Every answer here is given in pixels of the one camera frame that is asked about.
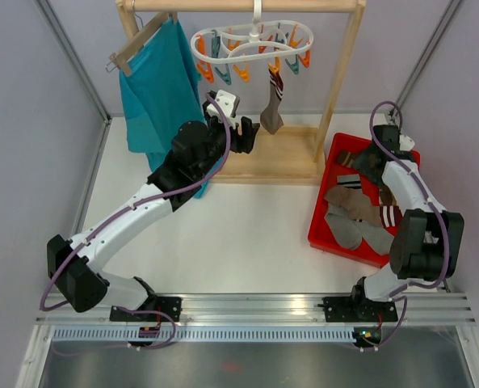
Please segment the beige sock maroon striped cuff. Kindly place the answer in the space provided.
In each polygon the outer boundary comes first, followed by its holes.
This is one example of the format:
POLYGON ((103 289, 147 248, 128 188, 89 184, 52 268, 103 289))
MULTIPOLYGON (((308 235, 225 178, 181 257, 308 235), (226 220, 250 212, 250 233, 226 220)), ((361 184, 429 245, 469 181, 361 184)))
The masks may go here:
POLYGON ((270 77, 270 95, 267 107, 260 114, 260 124, 270 133, 275 134, 284 125, 279 114, 279 106, 284 95, 284 82, 279 73, 268 71, 270 77))

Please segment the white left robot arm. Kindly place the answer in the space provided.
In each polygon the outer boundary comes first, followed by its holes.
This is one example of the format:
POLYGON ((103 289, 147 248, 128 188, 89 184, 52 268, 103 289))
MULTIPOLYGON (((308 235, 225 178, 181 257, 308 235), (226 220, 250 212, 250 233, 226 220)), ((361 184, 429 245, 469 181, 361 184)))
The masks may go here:
POLYGON ((218 171, 227 152, 250 153, 259 128, 247 117, 237 127, 217 117, 188 121, 174 136, 163 163, 117 211, 69 239, 51 238, 48 275, 65 303, 78 313, 104 304, 121 308, 140 321, 151 319, 157 309, 153 289, 138 276, 104 273, 106 263, 145 228, 195 196, 204 179, 218 171))

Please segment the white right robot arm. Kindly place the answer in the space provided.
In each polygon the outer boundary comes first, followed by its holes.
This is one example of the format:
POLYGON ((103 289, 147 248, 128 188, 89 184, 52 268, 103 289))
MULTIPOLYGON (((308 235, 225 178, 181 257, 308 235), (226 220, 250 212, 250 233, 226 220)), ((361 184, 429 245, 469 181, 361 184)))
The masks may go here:
POLYGON ((447 211, 432 195, 418 171, 415 157, 400 145, 396 125, 371 128, 372 141, 355 160, 359 172, 373 183, 383 183, 394 195, 397 232, 389 248, 389 261, 378 272, 358 280, 351 293, 325 297, 322 309, 328 323, 397 321, 395 303, 409 287, 433 289, 455 270, 464 231, 460 213, 447 211))

